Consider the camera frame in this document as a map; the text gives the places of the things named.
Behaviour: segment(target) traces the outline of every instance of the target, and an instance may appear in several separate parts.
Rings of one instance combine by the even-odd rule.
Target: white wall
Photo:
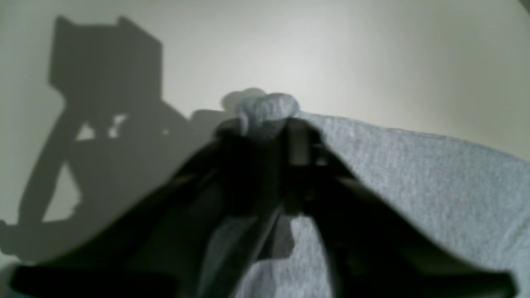
[[[460,137],[530,159],[530,16],[517,0],[4,0],[0,219],[8,224],[17,223],[64,108],[48,83],[60,15],[78,25],[125,16],[158,39],[162,97],[188,118],[222,110],[230,92],[259,87],[293,94],[308,112]],[[79,196],[64,167],[47,217],[68,217]],[[14,260],[0,255],[0,266]]]

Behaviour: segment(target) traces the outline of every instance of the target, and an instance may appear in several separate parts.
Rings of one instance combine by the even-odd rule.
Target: gray textured fabric
[[[438,245],[482,268],[511,270],[518,297],[530,296],[529,162],[451,137],[301,112],[290,95],[251,99],[238,111],[258,136],[267,120],[308,120],[367,186]],[[331,297],[312,222],[300,217],[291,228],[291,257],[254,264],[237,298]]]

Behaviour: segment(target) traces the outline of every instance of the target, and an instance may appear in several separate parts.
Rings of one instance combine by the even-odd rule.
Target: white background
[[[0,219],[10,224],[63,108],[48,84],[60,15],[79,25],[125,16],[158,39],[163,99],[188,118],[258,87],[307,112],[530,159],[530,16],[517,0],[3,0]],[[62,173],[49,216],[67,217],[76,196]],[[0,255],[0,267],[12,261]]]

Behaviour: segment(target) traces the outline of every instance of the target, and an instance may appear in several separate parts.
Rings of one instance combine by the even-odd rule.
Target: black plastic object
[[[319,230],[335,297],[515,296],[508,273],[481,271],[434,245],[308,123],[280,124],[270,139],[241,137],[237,120],[222,124],[165,185],[77,250],[19,267],[11,287],[34,297],[230,297],[279,218],[303,213]],[[208,241],[227,216],[255,221],[198,290]]]

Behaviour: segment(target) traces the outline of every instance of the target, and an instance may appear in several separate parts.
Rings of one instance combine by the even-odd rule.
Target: gray fabric
[[[529,162],[451,137],[301,112],[290,95],[249,99],[238,114],[259,137],[267,120],[308,120],[367,186],[438,245],[477,266],[511,270],[518,297],[530,296]],[[254,264],[237,298],[331,297],[312,222],[300,217],[291,228],[292,256]]]

